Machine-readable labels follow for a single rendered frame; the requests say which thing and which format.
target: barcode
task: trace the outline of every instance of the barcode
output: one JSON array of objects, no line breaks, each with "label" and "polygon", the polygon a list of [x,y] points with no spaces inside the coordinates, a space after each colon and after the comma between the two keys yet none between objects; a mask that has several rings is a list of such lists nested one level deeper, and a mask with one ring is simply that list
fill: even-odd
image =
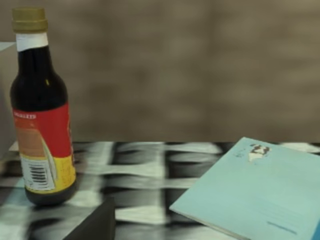
[{"label": "barcode", "polygon": [[21,157],[24,184],[33,190],[48,191],[55,189],[48,160],[32,160]]}]

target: bottle neck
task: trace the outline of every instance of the bottle neck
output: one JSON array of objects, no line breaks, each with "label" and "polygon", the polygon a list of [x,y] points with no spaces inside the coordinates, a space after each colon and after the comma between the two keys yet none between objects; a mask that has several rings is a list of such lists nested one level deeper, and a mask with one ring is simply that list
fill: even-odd
[{"label": "bottle neck", "polygon": [[53,71],[47,33],[16,34],[20,75],[46,75]]}]

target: black and white tablecloth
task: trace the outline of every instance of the black and white tablecloth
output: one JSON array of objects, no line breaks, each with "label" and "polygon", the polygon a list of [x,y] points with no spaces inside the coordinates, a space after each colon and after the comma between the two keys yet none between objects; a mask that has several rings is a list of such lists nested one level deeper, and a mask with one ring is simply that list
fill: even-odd
[{"label": "black and white tablecloth", "polygon": [[[320,155],[312,143],[278,143]],[[26,198],[14,145],[0,161],[0,240],[61,240],[105,197],[116,206],[115,240],[232,240],[168,211],[232,143],[75,142],[79,190],[59,207]]]}]

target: dark liquid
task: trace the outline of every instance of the dark liquid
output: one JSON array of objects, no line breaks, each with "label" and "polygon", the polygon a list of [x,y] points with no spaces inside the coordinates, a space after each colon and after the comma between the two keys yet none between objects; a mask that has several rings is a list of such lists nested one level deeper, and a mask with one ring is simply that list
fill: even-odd
[{"label": "dark liquid", "polygon": [[[49,47],[32,48],[18,53],[18,75],[10,90],[11,105],[24,112],[56,109],[68,102],[63,80],[55,73]],[[30,202],[40,205],[58,205],[70,199],[76,191],[76,182],[56,193],[38,194],[25,189]]]}]

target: blurred background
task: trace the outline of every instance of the blurred background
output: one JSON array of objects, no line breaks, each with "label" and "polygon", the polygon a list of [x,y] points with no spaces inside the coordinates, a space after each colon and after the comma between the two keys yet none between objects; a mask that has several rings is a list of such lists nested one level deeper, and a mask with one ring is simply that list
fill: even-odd
[{"label": "blurred background", "polygon": [[17,6],[46,9],[77,141],[320,142],[318,0],[3,0],[0,42]]}]

